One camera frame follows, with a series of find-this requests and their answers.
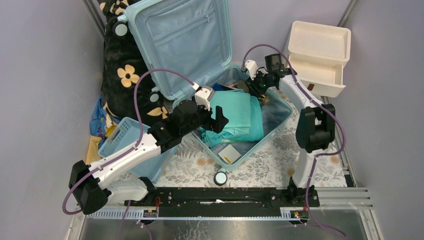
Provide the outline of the gold rectangular box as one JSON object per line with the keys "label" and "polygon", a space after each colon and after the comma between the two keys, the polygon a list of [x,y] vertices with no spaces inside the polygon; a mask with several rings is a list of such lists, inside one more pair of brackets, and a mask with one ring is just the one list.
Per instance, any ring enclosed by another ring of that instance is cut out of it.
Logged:
{"label": "gold rectangular box", "polygon": [[253,93],[250,93],[250,90],[249,90],[249,87],[246,85],[246,83],[244,82],[244,81],[242,81],[242,80],[239,80],[239,81],[237,81],[236,83],[235,83],[235,85],[234,85],[236,88],[238,88],[238,89],[241,89],[241,90],[243,90],[245,93],[248,93],[248,94],[250,94],[251,96],[254,96],[254,97],[256,97],[257,99],[258,99],[258,101],[261,103],[261,104],[264,104],[265,102],[266,102],[266,100],[267,100],[267,97],[264,95],[264,94],[262,94],[262,95],[260,95],[260,96],[257,96],[257,95],[255,95],[255,94],[253,94]]}

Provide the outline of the white three-drawer storage cabinet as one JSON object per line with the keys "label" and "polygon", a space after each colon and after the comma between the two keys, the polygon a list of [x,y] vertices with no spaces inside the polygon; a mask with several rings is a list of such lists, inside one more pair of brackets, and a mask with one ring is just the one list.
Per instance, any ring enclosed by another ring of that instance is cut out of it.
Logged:
{"label": "white three-drawer storage cabinet", "polygon": [[312,94],[336,98],[346,87],[344,67],[350,60],[352,32],[345,27],[296,20],[284,53],[297,77]]}

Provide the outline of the light blue ribbed suitcase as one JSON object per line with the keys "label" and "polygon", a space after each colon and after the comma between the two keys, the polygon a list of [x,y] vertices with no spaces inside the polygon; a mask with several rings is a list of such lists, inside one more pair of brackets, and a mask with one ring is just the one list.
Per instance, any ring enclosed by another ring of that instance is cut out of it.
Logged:
{"label": "light blue ribbed suitcase", "polygon": [[[118,17],[118,24],[127,25],[149,70],[154,70],[152,79],[165,98],[172,100],[174,107],[194,95],[188,77],[200,86],[228,85],[245,81],[248,75],[231,64],[232,37],[229,6],[226,0],[143,0],[128,6]],[[271,89],[264,94],[267,100],[263,107],[277,99]],[[265,132],[262,140],[222,143],[206,150],[217,150],[215,162],[220,169],[214,182],[222,186],[227,174],[238,168],[251,153],[262,146],[283,126]],[[226,163],[218,153],[232,145],[241,157],[233,164]]]}

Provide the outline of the black floral plush blanket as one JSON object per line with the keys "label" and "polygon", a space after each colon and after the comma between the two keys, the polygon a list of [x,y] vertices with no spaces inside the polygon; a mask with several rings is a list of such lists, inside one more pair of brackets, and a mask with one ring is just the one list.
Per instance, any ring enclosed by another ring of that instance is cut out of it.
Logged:
{"label": "black floral plush blanket", "polygon": [[103,101],[116,117],[136,120],[140,116],[143,124],[152,126],[167,119],[169,112],[163,95],[153,91],[155,83],[150,75],[137,87],[138,107],[135,108],[136,83],[148,68],[127,25],[118,24],[118,17],[134,3],[133,0],[98,1],[106,19],[101,93]]}

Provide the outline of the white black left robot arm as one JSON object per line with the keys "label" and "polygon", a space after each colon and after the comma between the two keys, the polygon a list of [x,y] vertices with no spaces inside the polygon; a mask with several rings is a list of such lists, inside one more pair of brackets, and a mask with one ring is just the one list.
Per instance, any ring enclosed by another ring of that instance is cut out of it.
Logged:
{"label": "white black left robot arm", "polygon": [[159,156],[181,143],[182,138],[195,129],[204,128],[220,133],[229,120],[223,109],[216,106],[208,109],[193,100],[183,100],[168,118],[156,122],[141,138],[121,150],[85,164],[76,162],[71,170],[69,192],[66,194],[62,211],[67,215],[67,202],[74,197],[79,211],[85,215],[97,212],[109,202],[139,201],[148,206],[155,200],[154,187],[149,187],[146,180],[118,180],[117,178],[133,167]]}

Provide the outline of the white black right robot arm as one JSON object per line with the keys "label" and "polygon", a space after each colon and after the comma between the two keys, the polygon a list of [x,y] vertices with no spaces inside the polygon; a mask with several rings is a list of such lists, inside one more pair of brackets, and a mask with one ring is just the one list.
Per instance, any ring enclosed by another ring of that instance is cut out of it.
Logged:
{"label": "white black right robot arm", "polygon": [[335,139],[335,107],[323,104],[298,79],[290,63],[283,65],[281,54],[265,58],[265,71],[261,71],[253,60],[244,67],[249,78],[249,92],[260,97],[269,88],[275,87],[291,100],[299,113],[295,139],[300,147],[298,165],[287,187],[287,201],[293,206],[301,205],[312,193],[316,156],[322,154]]}

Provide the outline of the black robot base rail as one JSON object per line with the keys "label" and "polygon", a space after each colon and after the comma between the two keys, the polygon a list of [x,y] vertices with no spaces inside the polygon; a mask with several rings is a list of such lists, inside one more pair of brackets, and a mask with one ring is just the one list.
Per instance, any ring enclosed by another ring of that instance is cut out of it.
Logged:
{"label": "black robot base rail", "polygon": [[320,206],[318,192],[276,187],[156,187],[146,180],[147,195],[125,206],[148,207],[160,218],[290,218],[306,221],[308,208]]}

